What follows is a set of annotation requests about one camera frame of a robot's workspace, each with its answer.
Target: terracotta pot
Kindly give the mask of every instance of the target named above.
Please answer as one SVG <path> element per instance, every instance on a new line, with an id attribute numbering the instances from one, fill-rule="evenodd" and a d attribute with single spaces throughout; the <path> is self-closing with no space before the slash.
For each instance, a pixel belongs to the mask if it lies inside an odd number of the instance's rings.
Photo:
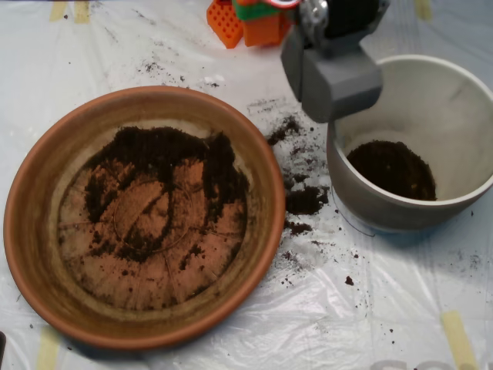
<path id="1" fill-rule="evenodd" d="M 220 231 L 211 233 L 217 239 L 208 241 L 207 253 L 188 251 L 183 258 L 190 268 L 182 271 L 171 264 L 186 253 L 188 237 L 156 253 L 160 259 L 143 264 L 108 253 L 94 257 L 84 250 L 95 232 L 84 218 L 84 164 L 122 126 L 174 126 L 198 137 L 222 131 L 230 138 L 235 167 L 250 183 L 246 229 L 231 236 L 236 248 Z M 200 92 L 142 87 L 86 103 L 35 144 L 8 195 L 5 253 L 26 301 L 56 329 L 102 348 L 147 349 L 191 339 L 237 308 L 267 272 L 283 220 L 280 169 L 262 134 L 245 116 Z M 189 225 L 184 233 L 191 230 Z M 174 255 L 167 257 L 168 251 Z M 220 272 L 214 270 L 219 266 Z"/>

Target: orange lego brick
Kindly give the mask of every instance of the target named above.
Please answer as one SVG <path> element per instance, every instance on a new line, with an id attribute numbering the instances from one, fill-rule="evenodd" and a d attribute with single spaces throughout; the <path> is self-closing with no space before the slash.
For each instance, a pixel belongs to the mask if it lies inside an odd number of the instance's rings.
<path id="1" fill-rule="evenodd" d="M 243 22 L 246 46 L 277 44 L 280 41 L 281 14 Z"/>
<path id="2" fill-rule="evenodd" d="M 207 9 L 207 23 L 227 49 L 234 48 L 243 36 L 243 25 L 231 2 L 224 4 L 224 1 L 214 0 Z"/>
<path id="3" fill-rule="evenodd" d="M 255 5 L 261 2 L 261 0 L 236 0 L 239 5 Z"/>

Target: dark soil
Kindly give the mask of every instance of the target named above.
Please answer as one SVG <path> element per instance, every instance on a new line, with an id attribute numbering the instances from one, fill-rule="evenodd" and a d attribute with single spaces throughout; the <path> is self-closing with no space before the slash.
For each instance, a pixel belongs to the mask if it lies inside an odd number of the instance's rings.
<path id="1" fill-rule="evenodd" d="M 286 139 L 287 136 L 300 132 L 300 125 L 296 122 L 294 116 L 288 116 L 283 119 L 282 126 L 274 131 L 267 139 L 270 146 L 274 146 L 280 141 Z"/>
<path id="2" fill-rule="evenodd" d="M 437 199 L 430 167 L 401 142 L 372 141 L 353 150 L 347 159 L 386 191 L 415 200 Z"/>
<path id="3" fill-rule="evenodd" d="M 291 229 L 292 235 L 299 235 L 306 231 L 312 231 L 312 227 L 307 224 L 295 224 L 294 222 L 284 221 L 284 228 Z"/>
<path id="4" fill-rule="evenodd" d="M 291 214 L 315 214 L 329 203 L 327 191 L 318 187 L 305 187 L 286 195 L 286 210 Z"/>
<path id="5" fill-rule="evenodd" d="M 234 203 L 235 200 L 246 202 L 248 180 L 245 175 L 234 168 L 235 154 L 230 140 L 222 133 L 206 139 L 200 139 L 172 128 L 139 129 L 126 127 L 121 129 L 115 139 L 91 158 L 86 167 L 94 170 L 97 166 L 112 167 L 120 163 L 130 170 L 123 179 L 118 179 L 118 191 L 108 190 L 109 179 L 92 175 L 86 186 L 86 209 L 89 220 L 94 224 L 100 222 L 100 217 L 107 207 L 124 191 L 138 176 L 157 179 L 163 184 L 163 193 L 168 193 L 169 206 L 167 222 L 158 237 L 140 235 L 136 228 L 122 236 L 127 247 L 120 248 L 118 257 L 131 261 L 144 262 L 161 244 L 170 232 L 173 223 L 174 209 L 180 208 L 178 201 L 173 201 L 173 170 L 183 165 L 184 160 L 203 161 L 203 191 L 208 200 L 208 208 L 204 227 L 209 222 L 217 222 L 223 214 L 224 204 Z M 247 221 L 247 213 L 240 215 Z M 100 241 L 95 233 L 94 241 Z M 92 250 L 99 256 L 112 253 L 114 246 L 103 245 Z"/>

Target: terracotta pot rim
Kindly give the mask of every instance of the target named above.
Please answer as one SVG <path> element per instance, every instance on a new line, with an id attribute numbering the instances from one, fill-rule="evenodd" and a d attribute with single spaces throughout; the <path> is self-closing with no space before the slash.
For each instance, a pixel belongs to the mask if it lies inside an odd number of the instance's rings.
<path id="1" fill-rule="evenodd" d="M 165 333 L 162 335 L 154 335 L 149 337 L 141 338 L 114 338 L 109 335 L 94 334 L 90 331 L 86 331 L 84 328 L 75 327 L 72 323 L 57 317 L 53 314 L 44 304 L 44 302 L 33 294 L 33 288 L 26 281 L 22 269 L 18 264 L 18 260 L 15 258 L 13 249 L 15 248 L 12 241 L 12 231 L 11 231 L 11 218 L 12 213 L 15 208 L 16 200 L 18 199 L 18 188 L 19 184 L 25 180 L 26 170 L 29 164 L 36 157 L 38 151 L 46 145 L 46 142 L 64 125 L 70 123 L 70 121 L 89 109 L 93 109 L 101 103 L 107 103 L 114 99 L 121 99 L 122 97 L 134 96 L 139 94 L 148 93 L 168 93 L 172 95 L 179 96 L 190 96 L 195 99 L 201 99 L 202 101 L 214 105 L 226 111 L 231 115 L 232 119 L 239 125 L 247 128 L 253 136 L 254 142 L 260 148 L 260 151 L 267 162 L 270 172 L 272 173 L 272 182 L 274 187 L 277 189 L 270 200 L 272 207 L 274 209 L 273 223 L 271 227 L 270 236 L 264 246 L 264 251 L 260 256 L 260 260 L 256 267 L 253 269 L 252 273 L 247 277 L 244 284 L 233 293 L 233 295 L 224 302 L 217 310 L 210 312 L 208 315 L 181 328 L 176 331 Z M 272 263 L 273 257 L 277 251 L 280 235 L 283 230 L 284 222 L 284 211 L 285 211 L 285 199 L 284 199 L 284 186 L 280 168 L 277 165 L 276 158 L 273 155 L 272 149 L 267 144 L 261 132 L 239 111 L 234 109 L 232 106 L 226 104 L 225 102 L 209 96 L 202 92 L 197 92 L 191 89 L 184 89 L 179 87 L 171 86 L 146 86 L 146 87 L 136 87 L 131 89 L 119 90 L 116 92 L 111 92 L 110 94 L 100 96 L 94 100 L 91 100 L 79 108 L 71 111 L 69 114 L 61 118 L 55 125 L 53 125 L 48 131 L 38 140 L 38 142 L 29 151 L 28 155 L 22 162 L 15 179 L 12 183 L 11 189 L 8 194 L 7 203 L 5 206 L 5 216 L 4 216 L 4 244 L 5 244 L 5 254 L 7 257 L 8 266 L 12 273 L 15 283 L 18 289 L 21 291 L 22 295 L 26 301 L 31 305 L 31 307 L 50 325 L 59 330 L 61 333 L 68 335 L 75 340 L 85 342 L 90 345 L 94 345 L 100 348 L 111 348 L 118 350 L 143 350 L 157 348 L 165 345 L 177 344 L 181 341 L 194 338 L 208 329 L 212 328 L 214 325 L 222 321 L 226 316 L 230 315 L 253 291 L 253 289 L 262 280 L 263 276 L 267 272 Z"/>

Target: plastic sheet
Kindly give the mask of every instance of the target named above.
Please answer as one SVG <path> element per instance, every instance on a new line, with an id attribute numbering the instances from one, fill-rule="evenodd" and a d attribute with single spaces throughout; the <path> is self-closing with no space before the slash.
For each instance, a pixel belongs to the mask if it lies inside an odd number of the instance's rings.
<path id="1" fill-rule="evenodd" d="M 0 2 L 1 208 L 24 156 L 53 123 L 97 96 L 145 85 L 209 93 L 266 136 L 294 116 L 302 130 L 274 146 L 280 165 L 309 176 L 294 189 L 330 186 L 326 126 L 300 111 L 279 50 L 225 50 L 207 26 L 208 1 L 94 1 L 86 20 L 69 3 L 67 19 L 50 22 L 53 4 Z M 489 0 L 394 0 L 364 47 L 377 59 L 408 52 L 449 59 L 493 89 L 492 14 Z M 493 368 L 492 210 L 490 191 L 436 229 L 373 236 L 330 195 L 318 214 L 288 215 L 313 231 L 284 231 L 267 276 L 221 325 L 177 348 L 135 354 L 50 331 L 20 295 L 1 249 L 2 370 L 450 369 L 441 314 L 452 310 L 479 368 Z"/>

